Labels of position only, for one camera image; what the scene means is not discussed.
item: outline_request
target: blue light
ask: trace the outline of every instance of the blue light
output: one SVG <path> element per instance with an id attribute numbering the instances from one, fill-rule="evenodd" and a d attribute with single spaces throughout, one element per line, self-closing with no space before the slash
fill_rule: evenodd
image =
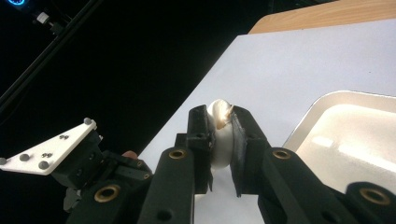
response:
<path id="1" fill-rule="evenodd" d="M 20 6 L 23 5 L 24 0 L 8 0 L 8 2 L 14 6 Z"/>

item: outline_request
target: white tray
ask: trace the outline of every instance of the white tray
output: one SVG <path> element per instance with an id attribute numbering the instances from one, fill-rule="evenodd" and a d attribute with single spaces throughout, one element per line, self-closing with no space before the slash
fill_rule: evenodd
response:
<path id="1" fill-rule="evenodd" d="M 326 185 L 368 181 L 396 193 L 396 98 L 336 91 L 319 98 L 286 141 Z"/>

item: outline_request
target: bolt hole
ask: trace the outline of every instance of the bolt hole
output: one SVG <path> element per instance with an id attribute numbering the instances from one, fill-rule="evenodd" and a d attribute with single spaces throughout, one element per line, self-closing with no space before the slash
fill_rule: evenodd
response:
<path id="1" fill-rule="evenodd" d="M 378 189 L 360 189 L 359 192 L 364 199 L 371 203 L 380 205 L 390 204 L 390 198 Z"/>
<path id="2" fill-rule="evenodd" d="M 172 213 L 170 211 L 162 210 L 157 214 L 157 218 L 161 221 L 169 221 L 172 219 Z"/>
<path id="3" fill-rule="evenodd" d="M 337 216 L 334 212 L 323 211 L 321 214 L 323 218 L 330 223 L 341 223 L 341 218 Z"/>
<path id="4" fill-rule="evenodd" d="M 102 191 L 101 196 L 102 197 L 110 197 L 115 193 L 114 189 L 105 189 Z"/>
<path id="5" fill-rule="evenodd" d="M 96 191 L 94 199 L 99 203 L 107 203 L 117 198 L 120 192 L 118 185 L 108 185 Z"/>
<path id="6" fill-rule="evenodd" d="M 184 157 L 186 157 L 186 154 L 187 153 L 185 150 L 176 149 L 169 153 L 169 157 L 172 159 L 178 160 L 178 159 L 183 159 Z"/>
<path id="7" fill-rule="evenodd" d="M 284 151 L 284 150 L 275 150 L 275 151 L 273 151 L 273 155 L 281 160 L 287 160 L 287 159 L 290 159 L 290 157 L 291 157 L 289 152 Z"/>

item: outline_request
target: white mounting plate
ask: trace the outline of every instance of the white mounting plate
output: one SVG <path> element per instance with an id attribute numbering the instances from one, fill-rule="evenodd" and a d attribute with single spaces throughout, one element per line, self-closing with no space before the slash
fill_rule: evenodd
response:
<path id="1" fill-rule="evenodd" d="M 80 124 L 67 132 L 54 136 L 53 138 L 31 147 L 9 159 L 0 169 L 10 172 L 26 173 L 33 175 L 49 175 L 67 155 L 87 136 L 91 130 L 96 129 L 96 122 L 91 119 L 90 124 Z M 22 161 L 20 156 L 26 154 L 27 161 Z M 39 168 L 40 162 L 48 163 L 46 169 Z"/>

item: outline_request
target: black background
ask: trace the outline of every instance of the black background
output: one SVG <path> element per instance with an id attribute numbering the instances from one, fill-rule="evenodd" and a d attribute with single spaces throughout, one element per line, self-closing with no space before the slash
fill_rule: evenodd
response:
<path id="1" fill-rule="evenodd" d="M 55 2 L 73 16 L 87 1 Z M 102 150 L 140 153 L 221 53 L 267 14 L 268 4 L 105 1 L 0 117 L 0 157 L 86 117 L 105 138 Z M 4 1 L 0 10 L 3 93 L 54 36 Z M 64 223 L 65 188 L 50 176 L 0 172 L 0 181 L 0 223 Z"/>

